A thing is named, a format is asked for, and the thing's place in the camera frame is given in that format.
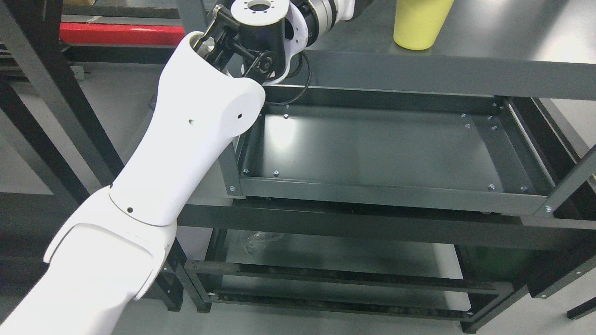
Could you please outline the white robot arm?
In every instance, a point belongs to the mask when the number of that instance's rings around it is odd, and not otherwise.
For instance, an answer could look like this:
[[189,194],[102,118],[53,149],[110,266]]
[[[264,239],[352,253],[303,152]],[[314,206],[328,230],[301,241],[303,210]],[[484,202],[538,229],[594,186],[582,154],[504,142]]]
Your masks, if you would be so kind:
[[1,325],[3,335],[110,335],[149,290],[176,220],[234,138],[256,121],[264,87],[367,0],[233,0],[188,33],[158,81],[156,107],[117,178],[90,195],[43,256],[48,268]]

